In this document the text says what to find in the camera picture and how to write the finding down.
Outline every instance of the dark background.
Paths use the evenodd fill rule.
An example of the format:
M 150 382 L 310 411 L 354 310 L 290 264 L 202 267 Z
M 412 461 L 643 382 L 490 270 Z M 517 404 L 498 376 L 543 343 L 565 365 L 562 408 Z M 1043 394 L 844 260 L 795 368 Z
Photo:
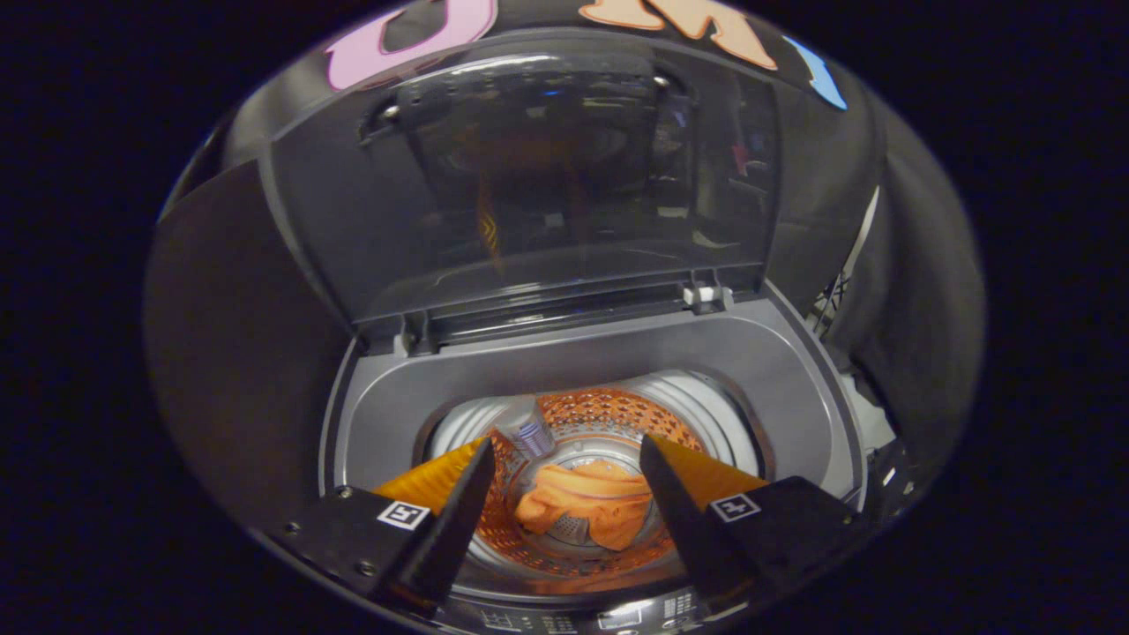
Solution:
M 18 356 L 9 401 L 26 406 L 6 486 L 32 503 L 9 507 L 10 632 L 387 632 L 211 505 L 160 428 L 139 333 L 154 223 L 212 123 L 378 6 L 6 9 L 17 130 L 2 235 L 20 275 L 6 276 L 6 353 Z M 1123 345 L 1100 331 L 1126 322 L 1117 216 L 1101 200 L 1126 165 L 1106 154 L 1126 88 L 1113 11 L 749 8 L 854 70 L 921 133 L 965 198 L 992 307 L 975 420 L 933 493 L 756 629 L 1061 630 L 1123 615 L 1124 576 L 1102 566 L 1123 551 L 1111 537 L 1124 517 L 1102 499 L 1126 392 L 1113 367 Z

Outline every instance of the black fabric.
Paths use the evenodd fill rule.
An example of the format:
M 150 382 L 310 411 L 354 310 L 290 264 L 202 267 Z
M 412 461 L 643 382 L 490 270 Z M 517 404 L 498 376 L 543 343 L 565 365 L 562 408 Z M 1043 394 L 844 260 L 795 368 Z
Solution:
M 843 69 L 831 68 L 846 112 L 777 85 L 780 205 L 767 275 L 800 313 L 847 260 L 882 164 L 882 134 L 865 87 Z
M 874 380 L 926 479 L 971 411 L 987 298 L 960 197 L 920 138 L 874 99 L 886 173 L 870 235 L 828 341 Z
M 263 525 L 316 499 L 309 475 L 349 338 L 287 251 L 254 162 L 161 220 L 145 294 L 158 406 L 216 501 Z

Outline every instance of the blue letter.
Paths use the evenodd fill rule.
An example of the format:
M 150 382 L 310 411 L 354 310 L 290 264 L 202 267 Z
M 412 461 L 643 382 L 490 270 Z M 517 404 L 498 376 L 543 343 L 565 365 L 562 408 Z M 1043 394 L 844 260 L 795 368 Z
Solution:
M 835 87 L 835 80 L 831 79 L 831 73 L 828 72 L 828 64 L 823 63 L 823 60 L 820 59 L 819 55 L 805 49 L 799 44 L 799 42 L 796 42 L 787 35 L 785 35 L 784 38 L 788 44 L 791 44 L 797 51 L 799 51 L 800 58 L 804 58 L 804 63 L 807 64 L 807 70 L 812 73 L 812 88 L 815 88 L 815 92 L 831 105 L 847 110 L 847 102 L 844 102 L 842 95 L 839 94 L 839 88 Z

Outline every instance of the orange letter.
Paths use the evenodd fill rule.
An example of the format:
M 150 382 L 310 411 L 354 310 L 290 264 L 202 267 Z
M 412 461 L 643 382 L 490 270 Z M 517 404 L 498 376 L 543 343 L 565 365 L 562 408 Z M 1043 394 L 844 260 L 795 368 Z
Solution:
M 666 24 L 663 18 L 642 8 L 641 0 L 596 0 L 595 5 L 580 7 L 580 15 L 592 21 L 662 31 Z
M 714 23 L 717 29 L 712 40 L 723 51 L 759 67 L 776 70 L 776 61 L 764 52 L 760 38 L 749 26 L 745 15 L 714 0 L 648 0 L 666 19 L 679 27 L 682 35 L 700 40 L 706 27 Z

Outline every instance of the lid hinge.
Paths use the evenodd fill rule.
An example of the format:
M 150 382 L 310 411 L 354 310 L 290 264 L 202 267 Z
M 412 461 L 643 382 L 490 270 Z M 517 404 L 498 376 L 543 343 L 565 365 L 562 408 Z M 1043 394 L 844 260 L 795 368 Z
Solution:
M 431 316 L 427 311 L 401 315 L 400 333 L 392 340 L 396 357 L 418 357 L 439 353 L 439 342 L 431 333 Z
M 733 307 L 733 289 L 721 286 L 712 270 L 691 271 L 682 287 L 682 301 L 694 315 L 720 313 Z

